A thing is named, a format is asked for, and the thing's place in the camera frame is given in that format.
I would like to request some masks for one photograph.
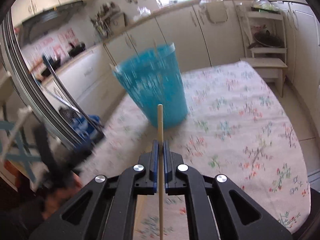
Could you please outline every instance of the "black pan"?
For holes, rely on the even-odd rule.
[[[263,47],[269,48],[283,48],[284,43],[283,41],[278,38],[277,36],[271,35],[269,31],[258,32],[254,36],[255,42],[252,43],[248,49],[252,49],[257,45],[262,45]]]

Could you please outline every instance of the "teal plastic bin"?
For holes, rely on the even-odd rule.
[[[174,44],[148,49],[121,62],[113,74],[151,124],[157,127],[157,106],[163,104],[164,128],[187,115],[187,103]]]

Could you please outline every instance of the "floor tile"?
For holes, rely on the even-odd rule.
[[[307,172],[310,173],[320,169],[320,155],[316,139],[304,140],[299,143],[306,163]]]
[[[305,116],[303,109],[300,106],[300,103],[292,89],[288,85],[284,84],[283,97],[281,98],[276,90],[275,85],[272,83],[268,85],[279,100],[285,113],[289,117],[298,140],[301,141],[305,139],[315,138],[315,135],[311,129],[311,125],[307,117]]]

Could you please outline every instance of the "wooden countertop edge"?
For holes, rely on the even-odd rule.
[[[104,45],[107,44],[109,42],[111,42],[113,39],[119,37],[120,35],[122,35],[124,32],[140,25],[143,24],[144,22],[147,22],[148,20],[151,20],[155,17],[158,17],[160,15],[172,12],[172,11],[176,11],[182,8],[186,8],[186,7],[190,7],[192,5],[195,4],[199,4],[201,0],[188,0],[188,1],[184,1],[184,2],[179,2],[176,4],[172,4],[169,5],[167,7],[164,8],[160,8],[159,10],[153,11],[149,16],[147,17],[143,17],[140,20],[138,20],[137,22],[130,24],[128,26],[126,26],[125,28],[123,28],[122,30],[118,31],[117,33],[115,33],[114,35],[112,35],[112,37],[107,38],[105,40],[103,40],[101,43],[96,44],[92,47],[90,47],[89,49],[87,49],[86,51],[82,52],[81,54],[79,54],[78,56],[74,57],[72,60],[68,61],[65,65],[61,66],[56,73],[62,73],[65,69],[67,69],[72,63],[74,63],[76,60],[80,59],[81,57],[85,56],[86,53],[89,53],[92,49],[94,49],[97,46],[100,45]],[[292,2],[299,2],[299,3],[303,3],[303,4],[307,4],[307,2],[305,0],[269,0],[269,1],[292,1]],[[49,76],[48,78],[46,78],[43,82],[42,85],[46,86],[51,80],[53,79],[52,76]]]

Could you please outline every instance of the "table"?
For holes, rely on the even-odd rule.
[[[170,150],[203,175],[226,174],[291,233],[310,213],[310,186],[294,129],[279,101],[244,61],[182,75],[188,115],[165,130]],[[126,95],[105,129],[106,140],[84,166],[82,179],[116,176],[156,138]],[[165,195],[165,239],[188,239],[184,196]],[[147,196],[134,239],[158,238],[158,196]]]

